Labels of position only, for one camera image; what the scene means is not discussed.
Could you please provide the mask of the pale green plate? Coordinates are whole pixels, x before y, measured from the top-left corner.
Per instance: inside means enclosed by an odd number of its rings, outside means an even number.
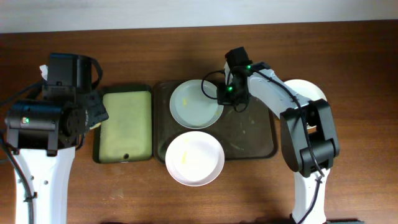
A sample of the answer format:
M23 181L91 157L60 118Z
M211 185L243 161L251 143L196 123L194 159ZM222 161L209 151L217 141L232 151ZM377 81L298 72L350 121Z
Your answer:
M322 92L322 90L312 82L301 79L292 79L287 80L284 83L293 91L293 95L301 106L303 106L303 103L299 96L308 98L312 101L317 101L320 99L325 101L327 100L324 92Z

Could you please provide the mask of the green yellow scrub sponge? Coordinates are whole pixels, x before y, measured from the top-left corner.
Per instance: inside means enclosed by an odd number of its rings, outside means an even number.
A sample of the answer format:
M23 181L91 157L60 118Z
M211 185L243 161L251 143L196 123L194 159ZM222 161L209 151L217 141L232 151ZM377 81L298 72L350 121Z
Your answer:
M101 123L94 124L90 127L90 129L96 129L101 126Z

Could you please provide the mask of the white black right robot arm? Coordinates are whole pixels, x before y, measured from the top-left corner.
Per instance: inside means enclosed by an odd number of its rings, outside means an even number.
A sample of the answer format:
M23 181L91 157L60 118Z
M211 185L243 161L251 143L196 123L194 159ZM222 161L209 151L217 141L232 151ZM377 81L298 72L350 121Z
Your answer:
M248 106L255 97L279 118L282 156L294 173L291 219L294 223L326 223L326 180L340 153L329 103L297 93L268 64L250 60L244 47L224 57L225 81L217 86L218 104Z

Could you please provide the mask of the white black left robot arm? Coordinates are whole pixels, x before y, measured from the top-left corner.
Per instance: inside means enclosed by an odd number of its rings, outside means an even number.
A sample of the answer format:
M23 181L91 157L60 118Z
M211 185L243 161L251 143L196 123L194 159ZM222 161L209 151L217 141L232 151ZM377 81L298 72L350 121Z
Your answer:
M109 118L94 58L51 53L41 79L10 98L1 148L14 168L16 223L65 223L69 176L89 130Z

